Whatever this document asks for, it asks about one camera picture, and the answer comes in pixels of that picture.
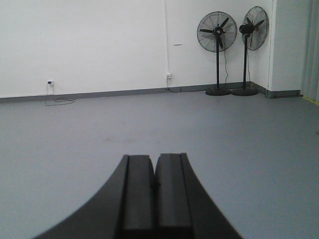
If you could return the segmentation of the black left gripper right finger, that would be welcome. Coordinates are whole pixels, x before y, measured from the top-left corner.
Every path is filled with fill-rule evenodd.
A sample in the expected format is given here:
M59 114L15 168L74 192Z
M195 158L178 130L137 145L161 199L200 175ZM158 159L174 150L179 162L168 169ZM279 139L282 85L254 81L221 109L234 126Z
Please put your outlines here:
M161 154L155 176L161 238L241 238L203 187L186 153Z

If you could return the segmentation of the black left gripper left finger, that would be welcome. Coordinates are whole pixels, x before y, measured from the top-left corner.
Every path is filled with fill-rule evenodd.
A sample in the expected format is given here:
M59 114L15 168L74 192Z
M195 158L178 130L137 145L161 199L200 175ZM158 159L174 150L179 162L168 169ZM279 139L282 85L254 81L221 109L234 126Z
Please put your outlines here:
M83 206L39 239L141 239L154 229L154 170L147 155L124 155Z

